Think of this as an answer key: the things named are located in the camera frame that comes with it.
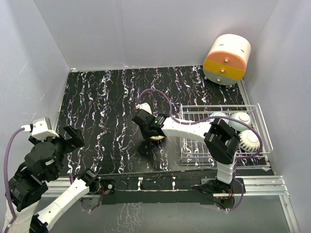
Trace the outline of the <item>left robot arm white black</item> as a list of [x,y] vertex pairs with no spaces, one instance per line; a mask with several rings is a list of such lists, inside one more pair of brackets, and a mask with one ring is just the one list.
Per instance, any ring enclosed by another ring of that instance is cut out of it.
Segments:
[[[98,176],[91,169],[77,175],[71,185],[46,208],[35,212],[48,182],[59,178],[65,154],[85,145],[81,129],[63,126],[70,138],[65,139],[46,123],[28,124],[13,133],[4,157],[3,176],[6,196],[4,233],[47,233],[56,221],[77,201],[100,189]],[[8,157],[12,142],[19,132],[30,132],[33,144],[12,178],[8,177]]]

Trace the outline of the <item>light green bowl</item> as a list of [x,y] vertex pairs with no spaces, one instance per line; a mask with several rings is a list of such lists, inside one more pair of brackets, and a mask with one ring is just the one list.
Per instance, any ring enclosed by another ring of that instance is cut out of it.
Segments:
[[[231,118],[236,119],[238,121],[241,121],[241,122],[251,126],[251,118],[250,118],[249,114],[246,112],[233,113],[231,115]],[[248,127],[246,127],[246,126],[244,126],[238,122],[232,121],[232,120],[229,121],[229,124],[233,129],[235,129],[239,132],[244,131],[244,130],[248,130]]]

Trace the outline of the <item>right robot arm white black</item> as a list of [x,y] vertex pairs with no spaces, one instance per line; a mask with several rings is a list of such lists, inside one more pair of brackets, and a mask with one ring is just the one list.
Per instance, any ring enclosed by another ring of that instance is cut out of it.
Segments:
[[202,192],[230,193],[234,187],[236,151],[240,137],[228,124],[227,116],[210,116],[199,121],[181,120],[167,114],[154,116],[139,109],[132,121],[136,123],[144,139],[154,136],[180,137],[206,145],[217,163],[216,179],[200,185]]

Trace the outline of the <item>orange flower bowl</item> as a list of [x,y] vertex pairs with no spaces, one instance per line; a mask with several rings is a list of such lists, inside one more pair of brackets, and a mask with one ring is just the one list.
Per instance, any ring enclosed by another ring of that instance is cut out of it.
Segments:
[[164,138],[165,138],[165,136],[159,135],[159,136],[151,136],[149,139],[153,140],[153,141],[160,141],[160,140],[162,140]]

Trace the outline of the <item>white striped bowl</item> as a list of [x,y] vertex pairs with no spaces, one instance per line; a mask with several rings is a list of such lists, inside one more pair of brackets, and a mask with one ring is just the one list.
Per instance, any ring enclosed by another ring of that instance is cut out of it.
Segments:
[[260,148],[260,142],[252,130],[244,130],[239,133],[239,146],[246,152],[256,152]]

